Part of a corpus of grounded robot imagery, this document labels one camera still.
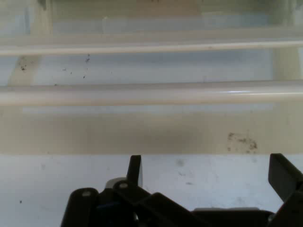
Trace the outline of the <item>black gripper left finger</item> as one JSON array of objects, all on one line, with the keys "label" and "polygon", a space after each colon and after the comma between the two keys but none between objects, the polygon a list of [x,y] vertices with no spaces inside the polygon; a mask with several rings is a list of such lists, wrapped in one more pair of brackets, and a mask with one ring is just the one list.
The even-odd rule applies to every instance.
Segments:
[{"label": "black gripper left finger", "polygon": [[160,193],[139,186],[141,156],[131,156],[126,178],[98,192],[81,188],[71,193],[63,227],[186,227],[189,211]]}]

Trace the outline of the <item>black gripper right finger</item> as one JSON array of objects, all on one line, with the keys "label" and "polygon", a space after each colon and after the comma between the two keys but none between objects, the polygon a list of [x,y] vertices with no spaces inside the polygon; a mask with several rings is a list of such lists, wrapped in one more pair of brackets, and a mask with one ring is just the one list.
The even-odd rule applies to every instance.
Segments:
[{"label": "black gripper right finger", "polygon": [[303,225],[303,174],[282,154],[271,154],[268,181],[283,205],[269,222],[270,227]]}]

